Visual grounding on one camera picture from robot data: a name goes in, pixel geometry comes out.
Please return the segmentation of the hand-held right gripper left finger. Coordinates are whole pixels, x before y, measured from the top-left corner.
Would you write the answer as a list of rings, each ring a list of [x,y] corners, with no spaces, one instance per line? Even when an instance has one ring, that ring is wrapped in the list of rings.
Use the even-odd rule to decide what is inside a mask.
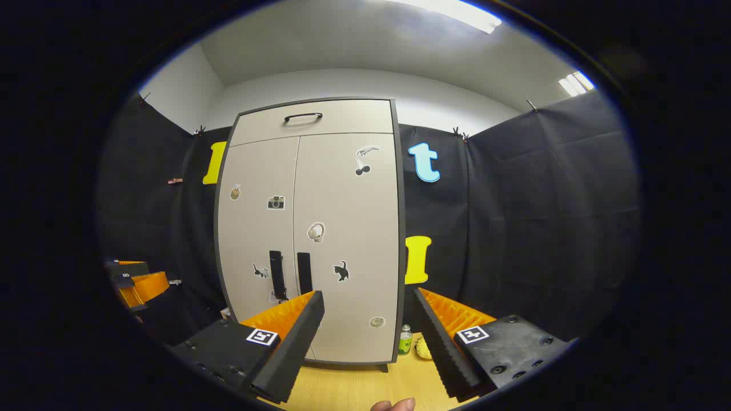
[[[306,292],[241,323],[217,320],[171,351],[211,382],[281,404],[289,401],[325,311],[322,292]]]

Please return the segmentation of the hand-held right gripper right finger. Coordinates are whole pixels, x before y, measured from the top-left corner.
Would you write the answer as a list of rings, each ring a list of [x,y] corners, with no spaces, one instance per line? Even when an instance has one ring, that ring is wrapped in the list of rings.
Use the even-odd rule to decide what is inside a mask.
[[[458,402],[512,388],[572,348],[519,315],[491,317],[422,287],[413,294],[439,377]]]

